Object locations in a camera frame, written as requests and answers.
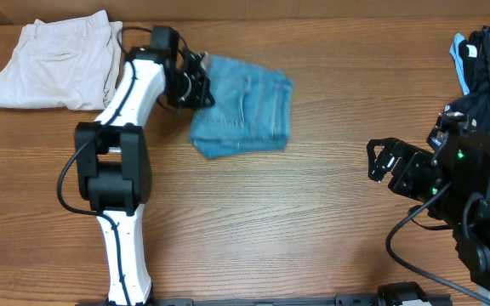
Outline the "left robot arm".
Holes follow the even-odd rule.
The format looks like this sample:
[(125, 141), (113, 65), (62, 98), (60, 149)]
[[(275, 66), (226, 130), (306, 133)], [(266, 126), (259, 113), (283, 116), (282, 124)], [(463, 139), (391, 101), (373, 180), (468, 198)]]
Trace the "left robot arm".
[(80, 122), (75, 151), (57, 182), (60, 204), (93, 216), (110, 273), (105, 305), (153, 305), (145, 260), (143, 214), (152, 188), (145, 125), (160, 98), (175, 111), (212, 107), (207, 54), (192, 52), (169, 26), (149, 29), (150, 42), (122, 53), (122, 82), (93, 122)]

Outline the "blue denim jeans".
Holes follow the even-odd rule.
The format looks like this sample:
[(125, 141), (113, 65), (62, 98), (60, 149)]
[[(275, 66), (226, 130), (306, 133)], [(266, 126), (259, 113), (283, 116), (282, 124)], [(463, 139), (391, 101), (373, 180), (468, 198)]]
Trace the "blue denim jeans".
[(215, 104), (197, 110), (190, 142), (207, 158), (284, 150), (291, 134), (294, 83), (284, 72), (220, 55), (210, 57)]

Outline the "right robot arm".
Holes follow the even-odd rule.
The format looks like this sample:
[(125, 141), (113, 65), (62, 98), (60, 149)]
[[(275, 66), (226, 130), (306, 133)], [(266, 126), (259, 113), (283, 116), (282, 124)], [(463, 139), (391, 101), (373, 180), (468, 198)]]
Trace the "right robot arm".
[[(446, 130), (436, 151), (430, 152), (397, 138), (367, 143), (368, 177), (392, 179), (389, 189), (419, 201), (389, 232), (385, 248), (402, 267), (490, 305), (490, 132)], [(478, 286), (473, 292), (427, 272), (398, 256), (392, 248), (396, 233), (427, 212), (451, 230), (459, 260)]]

